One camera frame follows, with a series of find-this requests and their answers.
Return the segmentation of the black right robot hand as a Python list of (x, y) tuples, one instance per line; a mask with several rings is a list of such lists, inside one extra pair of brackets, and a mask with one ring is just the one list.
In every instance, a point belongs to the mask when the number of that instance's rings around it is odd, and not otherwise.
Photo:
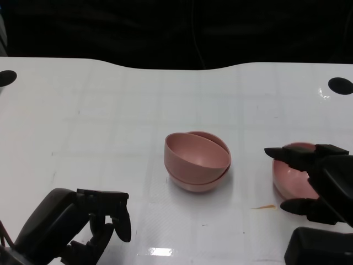
[(305, 216), (307, 220), (352, 226), (352, 155), (331, 144), (290, 144), (267, 147), (264, 152), (275, 162), (304, 172), (307, 178), (301, 187), (310, 186), (318, 198), (285, 199), (280, 208), (288, 213)]

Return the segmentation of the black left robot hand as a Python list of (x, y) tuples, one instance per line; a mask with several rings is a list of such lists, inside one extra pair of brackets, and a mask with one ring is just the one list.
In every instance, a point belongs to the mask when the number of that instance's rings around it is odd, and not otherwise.
[(24, 224), (14, 249), (33, 264), (97, 264), (115, 232), (131, 241), (129, 195), (53, 189)]

